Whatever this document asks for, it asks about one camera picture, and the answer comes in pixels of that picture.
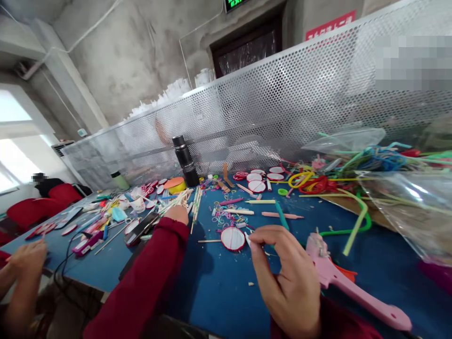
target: red sign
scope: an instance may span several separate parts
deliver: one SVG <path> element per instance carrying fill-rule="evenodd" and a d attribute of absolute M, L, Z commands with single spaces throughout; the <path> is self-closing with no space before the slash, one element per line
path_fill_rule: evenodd
<path fill-rule="evenodd" d="M 306 33 L 306 40 L 311 40 L 313 38 L 318 37 L 319 35 L 328 33 L 330 31 L 334 31 L 336 28 L 345 26 L 352 21 L 355 21 L 356 10 L 351 11 L 343 16 L 340 16 L 330 22 L 323 24 L 322 26 L 318 26 Z"/>

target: doorway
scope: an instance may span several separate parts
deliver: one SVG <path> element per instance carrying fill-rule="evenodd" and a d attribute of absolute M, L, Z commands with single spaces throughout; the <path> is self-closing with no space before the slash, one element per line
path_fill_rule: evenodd
<path fill-rule="evenodd" d="M 282 15 L 261 23 L 257 28 L 254 26 L 238 37 L 233 33 L 227 42 L 211 46 L 211 50 L 217 79 L 281 52 Z"/>

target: black thermos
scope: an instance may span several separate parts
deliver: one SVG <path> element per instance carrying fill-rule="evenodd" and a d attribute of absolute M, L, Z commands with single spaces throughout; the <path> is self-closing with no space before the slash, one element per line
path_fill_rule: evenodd
<path fill-rule="evenodd" d="M 188 187 L 195 187 L 199 185 L 198 173 L 196 173 L 196 167 L 185 143 L 184 136 L 180 135 L 173 137 L 173 144 L 176 150 L 176 156 L 179 160 L 180 167 L 184 171 L 185 181 Z"/>

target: exit sign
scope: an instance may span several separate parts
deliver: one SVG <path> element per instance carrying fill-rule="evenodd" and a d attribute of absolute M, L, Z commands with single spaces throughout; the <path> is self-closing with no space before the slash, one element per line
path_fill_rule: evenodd
<path fill-rule="evenodd" d="M 239 7 L 244 2 L 247 2 L 250 0 L 225 0 L 226 3 L 226 13 L 229 13 L 233 9 Z"/>

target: clear plastic bag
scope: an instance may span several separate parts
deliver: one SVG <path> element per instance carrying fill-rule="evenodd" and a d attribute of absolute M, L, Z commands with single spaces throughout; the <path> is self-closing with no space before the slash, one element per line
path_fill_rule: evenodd
<path fill-rule="evenodd" d="M 378 145 L 385 135 L 386 131 L 378 128 L 347 130 L 322 137 L 302 148 L 326 154 L 360 152 L 370 145 Z"/>
<path fill-rule="evenodd" d="M 358 179 L 422 260 L 452 266 L 452 174 L 372 172 Z"/>

